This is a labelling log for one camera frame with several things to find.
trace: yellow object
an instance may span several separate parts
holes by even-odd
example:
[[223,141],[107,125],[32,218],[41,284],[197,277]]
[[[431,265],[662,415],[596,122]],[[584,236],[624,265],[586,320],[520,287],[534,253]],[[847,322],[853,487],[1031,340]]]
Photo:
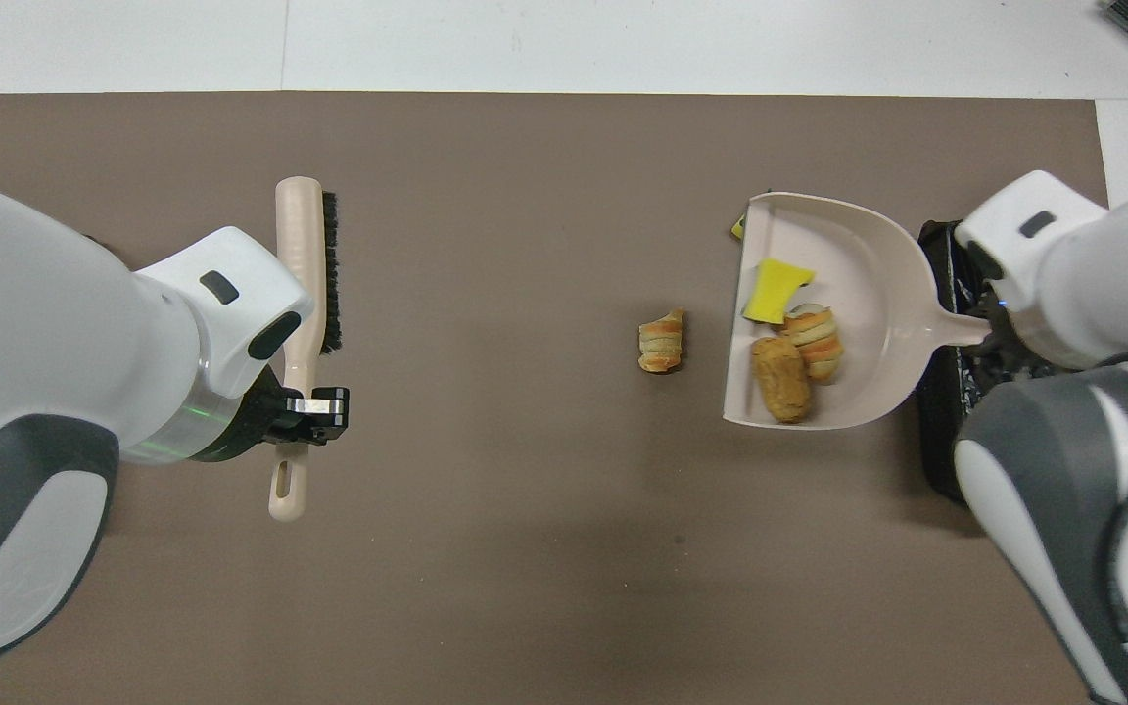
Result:
[[772,257],[760,261],[756,290],[747,300],[742,316],[754,321],[781,324],[786,320],[786,305],[799,287],[809,284],[816,272]]

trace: brown table surface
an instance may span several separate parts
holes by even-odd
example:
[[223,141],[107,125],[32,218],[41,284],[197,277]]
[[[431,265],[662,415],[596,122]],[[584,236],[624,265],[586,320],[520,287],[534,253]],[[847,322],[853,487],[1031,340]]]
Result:
[[[913,403],[819,434],[721,420],[749,196],[916,232],[1036,168],[1107,202],[1091,103],[0,95],[0,191],[134,267],[224,224],[271,246],[288,175],[335,191],[321,381],[353,397],[294,525],[267,448],[122,468],[0,702],[1083,700],[928,490]],[[642,373],[635,326],[672,307],[686,365]]]

